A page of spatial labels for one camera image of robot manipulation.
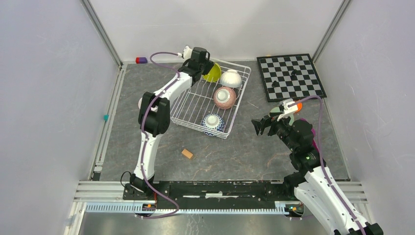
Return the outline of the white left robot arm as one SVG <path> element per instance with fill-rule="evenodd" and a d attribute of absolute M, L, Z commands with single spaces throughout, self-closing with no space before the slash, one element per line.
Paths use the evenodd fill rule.
<path fill-rule="evenodd" d="M 175 70 L 174 77 L 155 92 L 145 92 L 141 98 L 138 116 L 141 133 L 138 163 L 125 190 L 144 200 L 149 199 L 156 191 L 151 184 L 155 158 L 160 140 L 170 125 L 172 103 L 203 75 L 208 74 L 214 65 L 210 53 L 202 47 L 185 47 L 177 56 L 184 58 L 184 63 Z"/>

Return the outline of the tan wooden block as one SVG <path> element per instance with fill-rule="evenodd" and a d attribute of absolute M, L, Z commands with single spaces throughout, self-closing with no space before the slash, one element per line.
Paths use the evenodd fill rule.
<path fill-rule="evenodd" d="M 194 157 L 194 154 L 187 149 L 184 149 L 182 154 L 188 159 L 192 159 Z"/>

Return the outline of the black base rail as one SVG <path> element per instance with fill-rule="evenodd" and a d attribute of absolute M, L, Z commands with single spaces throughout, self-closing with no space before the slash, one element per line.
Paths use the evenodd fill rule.
<path fill-rule="evenodd" d="M 123 199 L 181 210 L 273 209 L 275 202 L 297 202 L 280 181 L 158 181 L 145 192 L 126 184 Z"/>

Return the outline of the pale green ceramic bowl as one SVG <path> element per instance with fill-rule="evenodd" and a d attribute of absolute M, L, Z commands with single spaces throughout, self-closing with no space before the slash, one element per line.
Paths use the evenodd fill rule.
<path fill-rule="evenodd" d="M 272 118 L 278 118 L 281 114 L 283 114 L 283 111 L 281 111 L 279 107 L 274 107 L 269 112 L 269 116 L 272 117 Z M 294 113 L 290 113 L 290 115 L 286 116 L 284 118 L 284 120 L 286 120 L 288 118 L 290 119 L 289 120 L 289 125 L 293 125 L 293 123 L 295 121 Z"/>

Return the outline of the black white chessboard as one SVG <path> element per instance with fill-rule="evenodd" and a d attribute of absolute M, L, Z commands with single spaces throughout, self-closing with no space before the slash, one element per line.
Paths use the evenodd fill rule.
<path fill-rule="evenodd" d="M 256 61 L 268 102 L 300 100 L 311 95 L 327 97 L 310 54 L 262 56 Z M 293 70 L 298 71 L 296 76 L 290 76 Z M 273 88 L 273 81 L 278 81 L 279 87 Z"/>

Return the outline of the yellow bowl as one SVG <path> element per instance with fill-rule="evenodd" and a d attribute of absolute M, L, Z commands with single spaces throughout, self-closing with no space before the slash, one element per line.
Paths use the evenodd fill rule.
<path fill-rule="evenodd" d="M 203 75 L 203 79 L 207 82 L 215 83 L 215 82 L 218 82 L 221 75 L 222 75 L 221 67 L 219 66 L 218 63 L 215 62 L 211 70 L 208 72 L 208 74 Z"/>

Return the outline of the white ribbed bowl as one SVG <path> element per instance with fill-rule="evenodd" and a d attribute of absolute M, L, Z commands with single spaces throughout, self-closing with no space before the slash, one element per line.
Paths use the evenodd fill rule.
<path fill-rule="evenodd" d="M 219 83 L 226 87 L 239 88 L 242 85 L 242 77 L 237 70 L 229 69 L 221 75 Z"/>

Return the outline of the magenta plastic scoop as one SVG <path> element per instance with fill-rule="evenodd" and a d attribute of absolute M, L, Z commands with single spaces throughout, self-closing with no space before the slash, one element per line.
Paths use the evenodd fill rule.
<path fill-rule="evenodd" d="M 314 148 L 319 152 L 320 150 L 319 150 L 319 147 L 318 147 L 318 145 L 317 145 L 317 143 L 316 143 L 316 141 L 315 141 L 315 137 L 316 137 L 316 131 L 315 131 L 315 129 L 314 128 L 312 128 L 311 129 L 311 131 L 312 131 L 312 133 L 313 133 L 313 142 L 312 142 L 312 144 L 313 144 L 313 146 L 314 146 Z"/>

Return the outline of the red purple block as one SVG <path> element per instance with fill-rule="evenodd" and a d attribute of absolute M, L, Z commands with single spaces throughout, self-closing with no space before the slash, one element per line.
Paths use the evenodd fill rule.
<path fill-rule="evenodd" d="M 148 60 L 147 60 L 146 57 L 137 57 L 135 59 L 135 63 L 136 64 L 147 64 L 148 63 Z"/>

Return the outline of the orange curved plastic piece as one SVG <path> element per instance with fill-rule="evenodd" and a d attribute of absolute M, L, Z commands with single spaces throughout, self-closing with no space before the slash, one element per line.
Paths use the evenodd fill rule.
<path fill-rule="evenodd" d="M 298 113 L 301 109 L 302 109 L 302 103 L 298 103 L 296 113 Z"/>

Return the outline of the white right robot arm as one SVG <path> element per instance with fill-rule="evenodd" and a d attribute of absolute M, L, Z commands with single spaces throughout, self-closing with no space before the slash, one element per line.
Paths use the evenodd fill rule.
<path fill-rule="evenodd" d="M 275 114 L 251 122 L 257 135 L 268 128 L 267 135 L 276 135 L 291 151 L 290 160 L 296 172 L 284 177 L 283 195 L 305 204 L 329 235 L 384 233 L 379 224 L 370 223 L 356 210 L 334 180 L 315 146 L 312 124 L 304 119 L 290 124 L 288 120 L 277 120 Z"/>

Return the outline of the red floral patterned bowl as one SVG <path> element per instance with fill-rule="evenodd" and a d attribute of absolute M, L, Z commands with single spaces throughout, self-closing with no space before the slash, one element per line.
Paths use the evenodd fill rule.
<path fill-rule="evenodd" d="M 235 104 L 236 93 L 232 88 L 220 87 L 215 91 L 213 100 L 218 108 L 226 110 Z"/>

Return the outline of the blue white patterned bowl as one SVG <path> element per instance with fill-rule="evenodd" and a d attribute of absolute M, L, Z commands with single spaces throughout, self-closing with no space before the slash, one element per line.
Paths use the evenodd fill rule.
<path fill-rule="evenodd" d="M 201 125 L 213 131 L 223 132 L 224 131 L 224 120 L 218 114 L 208 114 L 202 121 Z"/>

